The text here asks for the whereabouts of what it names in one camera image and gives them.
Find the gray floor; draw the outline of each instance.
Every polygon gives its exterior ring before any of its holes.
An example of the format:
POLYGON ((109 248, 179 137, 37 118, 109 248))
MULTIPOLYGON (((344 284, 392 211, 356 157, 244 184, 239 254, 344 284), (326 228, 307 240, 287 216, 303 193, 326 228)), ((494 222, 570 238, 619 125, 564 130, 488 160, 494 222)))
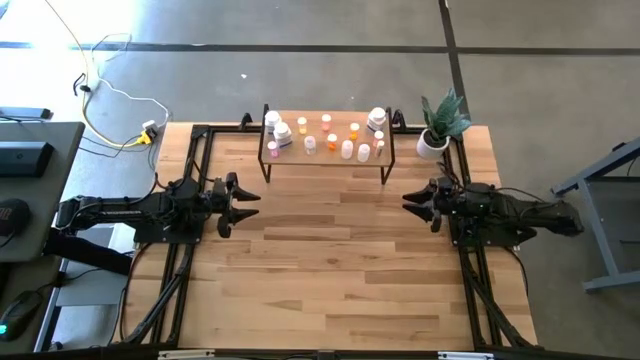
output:
MULTIPOLYGON (((63 50, 60 44, 70 39, 47 8, 24 3, 15 2, 0 20, 0 40, 39 46, 0 50, 0 103, 46 106, 57 120, 78 120, 71 83, 83 71, 79 54, 63 50), (48 24, 47 31, 37 30, 43 27, 34 22, 48 24)), ((134 41, 184 44, 445 44, 436 0, 54 4, 85 42, 132 32, 134 41)), ((449 0, 449 5, 459 46, 640 46, 635 0, 449 0)), ((491 128, 503 185, 550 199, 550 186, 639 136, 639 60, 461 56, 471 117, 491 128)), ((420 95, 440 98, 452 86, 448 58, 440 54, 129 52, 109 62, 104 73, 133 95, 158 98, 173 110, 175 121, 237 121, 247 111, 257 116, 269 102, 299 109, 389 105, 418 123, 420 95)), ((162 116, 152 105, 131 103, 106 89, 96 93, 89 109, 96 126, 117 141, 162 116)), ((80 153, 65 196, 142 194, 152 177, 146 156, 105 159, 80 153)), ((575 195, 568 199, 581 206, 575 195)), ((554 350, 638 357, 640 288, 584 294, 582 281, 605 274, 586 228, 572 239, 541 232, 522 247, 539 342, 554 350)), ((57 337, 85 336, 113 315, 106 311, 63 314, 57 337)), ((76 342, 94 344, 85 340, 76 342)))

